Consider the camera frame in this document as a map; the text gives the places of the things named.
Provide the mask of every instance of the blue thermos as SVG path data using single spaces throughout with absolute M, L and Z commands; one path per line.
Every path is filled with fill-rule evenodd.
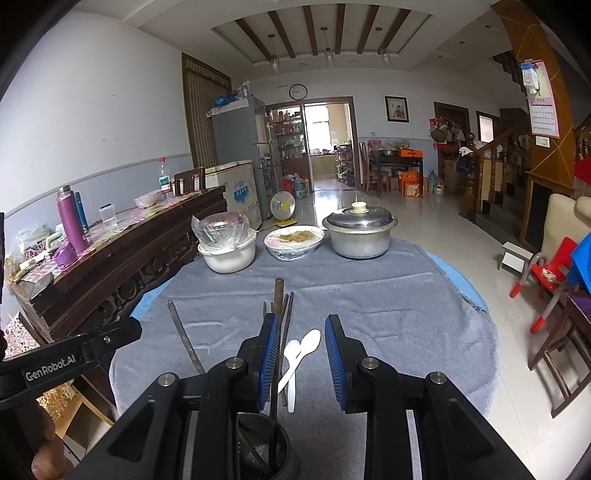
M 82 206 L 80 192 L 74 192 L 74 200 L 76 201 L 76 209 L 78 210 L 78 217 L 80 217 L 82 228 L 84 230 L 88 230 L 88 223 L 86 222 L 86 215 L 84 214 L 84 207 Z

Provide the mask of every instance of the bottle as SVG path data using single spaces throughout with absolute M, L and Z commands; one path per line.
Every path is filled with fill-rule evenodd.
M 78 215 L 74 192 L 72 192 L 69 185 L 64 185 L 57 191 L 56 202 L 68 241 L 72 244 L 76 253 L 80 255 L 88 248 L 88 241 Z
M 78 210 L 78 217 L 80 217 L 80 223 L 85 231 L 88 231 L 88 222 L 86 221 L 86 215 L 84 213 L 84 207 L 82 206 L 82 198 L 80 198 L 80 192 L 74 192 L 74 201 L 76 202 L 76 210 Z
M 162 193 L 164 193 L 164 198 L 168 199 L 173 192 L 173 185 L 170 181 L 170 172 L 164 157 L 158 159 L 158 171 L 158 183 L 160 184 L 160 190 L 162 190 Z

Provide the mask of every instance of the window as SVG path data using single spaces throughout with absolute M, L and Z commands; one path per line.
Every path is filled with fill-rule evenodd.
M 495 138 L 492 128 L 492 118 L 478 115 L 478 133 L 480 134 L 480 141 L 492 142 Z
M 306 107 L 306 125 L 308 130 L 308 144 L 310 152 L 315 148 L 332 150 L 329 127 L 329 109 L 326 105 Z

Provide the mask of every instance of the baluster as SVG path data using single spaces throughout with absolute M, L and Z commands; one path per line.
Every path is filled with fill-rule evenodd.
M 496 147 L 491 148 L 491 184 L 489 185 L 488 195 L 486 199 L 494 203 L 495 198 L 495 172 L 496 172 L 496 162 L 498 161 L 498 152 L 496 151 Z

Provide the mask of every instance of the red child chair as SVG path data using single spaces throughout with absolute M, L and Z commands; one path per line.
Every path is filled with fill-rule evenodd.
M 570 239 L 569 237 L 565 236 L 554 255 L 554 258 L 547 264 L 544 264 L 548 260 L 548 256 L 543 253 L 535 254 L 530 263 L 527 265 L 527 268 L 523 271 L 519 282 L 511 292 L 509 296 L 514 299 L 519 292 L 521 291 L 523 284 L 527 280 L 527 277 L 530 276 L 530 273 L 533 273 L 536 278 L 540 281 L 540 294 L 544 292 L 546 288 L 550 293 L 553 293 L 552 299 L 550 303 L 543 311 L 542 315 L 540 315 L 536 321 L 531 325 L 530 332 L 537 333 L 539 329 L 542 328 L 542 325 L 545 323 L 546 318 L 550 312 L 556 306 L 558 299 L 560 298 L 560 294 L 566 289 L 567 281 L 566 275 L 564 272 L 568 272 L 571 265 L 573 264 L 573 260 L 570 258 L 571 254 L 573 253 L 574 249 L 577 248 L 577 244 L 574 240 Z M 556 276 L 556 282 L 549 281 L 543 274 L 543 270 L 550 272 L 551 274 Z

